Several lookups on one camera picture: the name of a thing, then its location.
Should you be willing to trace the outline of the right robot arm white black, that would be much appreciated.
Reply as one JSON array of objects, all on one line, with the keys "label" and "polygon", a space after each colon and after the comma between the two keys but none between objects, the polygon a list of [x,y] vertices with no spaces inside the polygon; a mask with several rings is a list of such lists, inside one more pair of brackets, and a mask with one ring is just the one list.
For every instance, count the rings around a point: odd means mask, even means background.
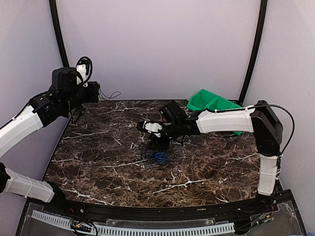
[{"label": "right robot arm white black", "polygon": [[260,194],[251,203],[255,213],[262,213],[270,205],[278,174],[278,159],[281,156],[283,125],[269,104],[260,100],[253,106],[229,110],[198,110],[187,114],[172,101],[159,110],[164,122],[144,120],[137,129],[150,135],[149,148],[167,151],[169,143],[179,137],[212,132],[241,131],[252,133],[260,156]]}]

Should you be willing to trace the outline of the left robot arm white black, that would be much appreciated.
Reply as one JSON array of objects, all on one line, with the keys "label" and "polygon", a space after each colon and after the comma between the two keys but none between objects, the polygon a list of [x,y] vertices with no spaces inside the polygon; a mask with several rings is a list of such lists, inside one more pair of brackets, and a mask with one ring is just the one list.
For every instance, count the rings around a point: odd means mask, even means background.
[{"label": "left robot arm white black", "polygon": [[[90,81],[92,71],[91,66],[83,64],[54,70],[48,91],[31,98],[16,116],[0,128],[1,156],[57,118],[68,118],[82,104],[98,102],[100,86]],[[24,176],[3,163],[0,165],[0,191],[50,203],[58,214],[69,211],[69,202],[64,200],[65,194],[56,184]]]}]

